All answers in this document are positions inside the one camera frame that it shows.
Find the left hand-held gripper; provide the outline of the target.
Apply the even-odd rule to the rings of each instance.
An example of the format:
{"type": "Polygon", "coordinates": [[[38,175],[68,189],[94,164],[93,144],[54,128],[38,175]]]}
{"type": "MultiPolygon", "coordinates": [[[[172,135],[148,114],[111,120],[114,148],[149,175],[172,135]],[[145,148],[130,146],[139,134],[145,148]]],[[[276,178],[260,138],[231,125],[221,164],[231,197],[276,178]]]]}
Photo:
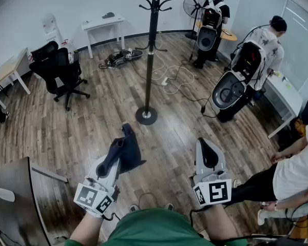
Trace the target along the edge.
{"type": "Polygon", "coordinates": [[[120,160],[109,166],[108,172],[100,176],[99,167],[105,156],[97,159],[90,167],[88,175],[78,184],[73,201],[93,217],[104,217],[108,208],[117,201],[119,188],[115,184],[120,173],[120,160]]]}

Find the dark navy cloth garment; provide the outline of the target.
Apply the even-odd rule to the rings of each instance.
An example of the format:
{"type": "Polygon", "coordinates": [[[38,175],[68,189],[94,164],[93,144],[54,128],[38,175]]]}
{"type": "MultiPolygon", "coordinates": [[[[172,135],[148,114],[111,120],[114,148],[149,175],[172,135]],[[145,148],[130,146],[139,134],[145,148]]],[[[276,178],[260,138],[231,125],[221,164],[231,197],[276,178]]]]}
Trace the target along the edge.
{"type": "Polygon", "coordinates": [[[115,138],[110,145],[108,154],[104,161],[97,166],[95,172],[98,177],[104,177],[109,172],[112,165],[120,160],[119,173],[131,171],[134,168],[146,163],[141,159],[141,152],[136,138],[136,134],[131,125],[126,123],[122,127],[125,128],[124,137],[115,138]]]}

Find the black coat rack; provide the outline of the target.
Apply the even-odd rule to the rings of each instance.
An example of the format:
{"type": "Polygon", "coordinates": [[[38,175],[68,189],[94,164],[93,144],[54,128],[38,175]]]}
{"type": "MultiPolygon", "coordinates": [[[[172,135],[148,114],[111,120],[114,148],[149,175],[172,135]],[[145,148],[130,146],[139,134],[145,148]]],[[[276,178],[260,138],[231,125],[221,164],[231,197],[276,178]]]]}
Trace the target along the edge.
{"type": "Polygon", "coordinates": [[[164,0],[160,2],[160,0],[145,0],[149,4],[149,8],[146,8],[142,5],[139,7],[150,10],[150,24],[149,24],[149,35],[148,35],[148,45],[145,48],[137,48],[137,50],[145,50],[149,48],[147,54],[147,71],[146,71],[146,90],[145,90],[145,106],[138,108],[136,111],[136,120],[142,125],[152,125],[158,118],[157,111],[152,108],[150,104],[150,93],[151,93],[151,84],[152,84],[152,71],[153,71],[153,59],[154,59],[154,49],[160,51],[161,49],[156,48],[156,35],[157,35],[157,26],[158,26],[158,18],[160,11],[168,11],[171,10],[172,7],[161,9],[162,5],[166,2],[173,0],[164,0]]]}

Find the person's left forearm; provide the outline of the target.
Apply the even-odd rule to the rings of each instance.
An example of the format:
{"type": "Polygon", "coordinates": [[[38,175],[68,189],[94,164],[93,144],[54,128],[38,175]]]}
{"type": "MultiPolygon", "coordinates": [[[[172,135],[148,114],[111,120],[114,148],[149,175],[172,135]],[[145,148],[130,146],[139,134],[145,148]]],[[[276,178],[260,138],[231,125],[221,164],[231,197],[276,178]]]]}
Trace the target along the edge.
{"type": "Polygon", "coordinates": [[[73,231],[70,239],[77,241],[82,246],[96,246],[99,242],[103,220],[102,217],[94,217],[87,212],[73,231]]]}

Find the person's right forearm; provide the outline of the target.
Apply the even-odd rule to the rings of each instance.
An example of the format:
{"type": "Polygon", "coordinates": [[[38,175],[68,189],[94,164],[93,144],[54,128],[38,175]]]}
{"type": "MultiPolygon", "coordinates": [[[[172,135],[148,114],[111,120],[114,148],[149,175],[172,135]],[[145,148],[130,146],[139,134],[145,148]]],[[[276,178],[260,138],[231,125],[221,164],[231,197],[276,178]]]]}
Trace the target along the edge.
{"type": "Polygon", "coordinates": [[[222,204],[212,205],[204,211],[204,216],[210,240],[223,241],[238,237],[237,230],[222,204]]]}

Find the pile of black gear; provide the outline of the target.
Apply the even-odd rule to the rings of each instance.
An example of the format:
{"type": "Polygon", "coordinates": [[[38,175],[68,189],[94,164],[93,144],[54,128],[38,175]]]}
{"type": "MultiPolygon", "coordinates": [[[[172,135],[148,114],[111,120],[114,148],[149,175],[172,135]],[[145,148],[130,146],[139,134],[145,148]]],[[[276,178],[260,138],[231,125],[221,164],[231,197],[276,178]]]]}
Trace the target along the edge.
{"type": "Polygon", "coordinates": [[[141,50],[129,48],[128,50],[121,50],[110,54],[104,63],[99,64],[100,69],[118,69],[125,65],[127,62],[137,60],[143,56],[141,50]]]}

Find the black office chair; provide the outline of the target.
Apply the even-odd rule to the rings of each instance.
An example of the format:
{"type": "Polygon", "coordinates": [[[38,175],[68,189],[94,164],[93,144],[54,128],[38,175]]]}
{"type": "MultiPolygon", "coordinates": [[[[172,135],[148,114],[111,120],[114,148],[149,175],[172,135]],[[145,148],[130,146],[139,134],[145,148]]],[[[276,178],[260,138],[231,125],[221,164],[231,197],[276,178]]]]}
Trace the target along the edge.
{"type": "Polygon", "coordinates": [[[90,94],[76,89],[80,84],[88,83],[88,80],[81,78],[82,70],[78,53],[74,54],[73,61],[70,62],[68,49],[60,48],[53,40],[32,51],[31,56],[33,62],[29,65],[30,70],[44,79],[47,91],[55,95],[54,101],[57,102],[60,97],[66,96],[66,111],[70,110],[68,104],[71,94],[90,97],[90,94]]]}

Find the person's green shirt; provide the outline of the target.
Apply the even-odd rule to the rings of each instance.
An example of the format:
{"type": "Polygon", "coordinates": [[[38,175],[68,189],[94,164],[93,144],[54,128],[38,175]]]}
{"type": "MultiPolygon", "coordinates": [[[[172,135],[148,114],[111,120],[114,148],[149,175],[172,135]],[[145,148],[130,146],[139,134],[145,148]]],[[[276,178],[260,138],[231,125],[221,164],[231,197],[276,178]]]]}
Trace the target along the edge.
{"type": "Polygon", "coordinates": [[[126,214],[102,246],[247,246],[238,237],[223,241],[202,238],[176,211],[149,208],[126,214]]]}

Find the white table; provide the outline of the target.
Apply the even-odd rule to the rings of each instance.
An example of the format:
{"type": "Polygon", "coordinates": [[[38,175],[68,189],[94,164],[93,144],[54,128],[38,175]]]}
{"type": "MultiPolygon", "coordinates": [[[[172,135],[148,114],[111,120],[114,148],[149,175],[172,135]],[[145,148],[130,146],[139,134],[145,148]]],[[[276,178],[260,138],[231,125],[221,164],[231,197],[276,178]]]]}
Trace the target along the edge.
{"type": "Polygon", "coordinates": [[[87,37],[88,37],[88,43],[87,48],[89,52],[89,56],[91,59],[93,59],[92,54],[92,48],[90,43],[90,31],[98,28],[108,27],[108,26],[114,26],[115,27],[115,35],[117,42],[121,43],[121,49],[125,49],[125,37],[123,33],[123,23],[125,21],[125,18],[119,15],[116,15],[114,17],[109,18],[98,18],[95,20],[91,20],[89,22],[84,22],[81,24],[81,29],[83,31],[86,31],[87,37]]]}

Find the white water dispenser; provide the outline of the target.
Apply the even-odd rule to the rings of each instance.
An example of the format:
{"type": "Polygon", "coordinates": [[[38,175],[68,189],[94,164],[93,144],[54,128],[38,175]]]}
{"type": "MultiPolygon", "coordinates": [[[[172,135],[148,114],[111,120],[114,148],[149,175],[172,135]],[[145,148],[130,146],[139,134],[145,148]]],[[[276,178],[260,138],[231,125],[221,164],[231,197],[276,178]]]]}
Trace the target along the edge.
{"type": "Polygon", "coordinates": [[[46,41],[55,41],[60,46],[63,42],[63,39],[57,26],[55,16],[52,13],[45,14],[42,18],[42,24],[46,41]]]}

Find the dark table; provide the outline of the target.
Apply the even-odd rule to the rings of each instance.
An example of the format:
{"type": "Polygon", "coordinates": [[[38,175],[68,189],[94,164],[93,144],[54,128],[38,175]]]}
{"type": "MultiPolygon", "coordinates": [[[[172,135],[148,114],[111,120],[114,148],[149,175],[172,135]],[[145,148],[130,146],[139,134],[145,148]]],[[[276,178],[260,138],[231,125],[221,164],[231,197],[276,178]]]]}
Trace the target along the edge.
{"type": "Polygon", "coordinates": [[[33,192],[29,157],[0,167],[0,188],[15,195],[14,202],[0,199],[0,231],[7,242],[50,246],[33,192]]]}

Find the light wooden desk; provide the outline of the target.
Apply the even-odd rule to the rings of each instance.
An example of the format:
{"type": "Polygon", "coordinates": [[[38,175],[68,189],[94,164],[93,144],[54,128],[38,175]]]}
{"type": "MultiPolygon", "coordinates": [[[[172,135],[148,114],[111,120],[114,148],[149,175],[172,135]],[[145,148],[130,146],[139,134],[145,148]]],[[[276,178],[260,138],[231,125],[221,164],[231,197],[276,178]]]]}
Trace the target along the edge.
{"type": "MultiPolygon", "coordinates": [[[[10,79],[10,83],[13,85],[13,80],[11,79],[11,75],[14,75],[16,79],[19,81],[21,86],[24,88],[26,93],[30,95],[30,90],[22,80],[20,74],[18,73],[17,69],[22,60],[28,60],[27,49],[24,48],[20,51],[17,56],[14,56],[8,59],[5,63],[0,66],[0,83],[5,79],[10,79]]],[[[5,104],[0,100],[0,106],[5,110],[7,107],[5,104]]]]}

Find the round yellow table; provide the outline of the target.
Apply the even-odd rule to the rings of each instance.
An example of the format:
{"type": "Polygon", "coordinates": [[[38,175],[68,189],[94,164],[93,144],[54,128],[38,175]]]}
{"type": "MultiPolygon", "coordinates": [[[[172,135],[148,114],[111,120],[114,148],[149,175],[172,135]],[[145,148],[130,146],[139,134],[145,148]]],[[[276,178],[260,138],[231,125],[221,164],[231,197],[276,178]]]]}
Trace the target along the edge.
{"type": "MultiPolygon", "coordinates": [[[[197,21],[196,22],[196,27],[198,27],[200,29],[202,27],[202,22],[201,21],[197,21]]],[[[227,41],[233,41],[233,42],[238,40],[237,37],[230,30],[227,30],[227,29],[225,29],[225,30],[228,31],[231,34],[231,36],[226,35],[225,33],[222,32],[221,36],[220,36],[221,39],[224,39],[224,40],[227,40],[227,41]]]]}

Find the white oval object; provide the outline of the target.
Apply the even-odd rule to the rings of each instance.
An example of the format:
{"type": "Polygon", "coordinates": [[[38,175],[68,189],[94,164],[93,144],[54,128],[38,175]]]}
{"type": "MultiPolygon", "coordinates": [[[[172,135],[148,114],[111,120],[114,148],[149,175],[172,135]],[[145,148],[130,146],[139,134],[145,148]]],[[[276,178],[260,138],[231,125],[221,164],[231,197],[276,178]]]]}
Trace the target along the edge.
{"type": "Polygon", "coordinates": [[[15,194],[10,190],[0,188],[0,199],[15,202],[15,194]]]}

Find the black standing fan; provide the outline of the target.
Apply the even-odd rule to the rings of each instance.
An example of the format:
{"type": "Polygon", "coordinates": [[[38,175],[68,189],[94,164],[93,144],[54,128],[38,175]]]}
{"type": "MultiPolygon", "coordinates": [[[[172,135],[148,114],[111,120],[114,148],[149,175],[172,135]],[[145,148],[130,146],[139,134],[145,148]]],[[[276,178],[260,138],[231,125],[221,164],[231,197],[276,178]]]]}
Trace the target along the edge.
{"type": "Polygon", "coordinates": [[[185,13],[194,20],[193,28],[185,36],[189,39],[196,40],[197,32],[195,31],[196,21],[201,18],[200,11],[209,4],[209,0],[184,0],[183,8],[185,13]]]}

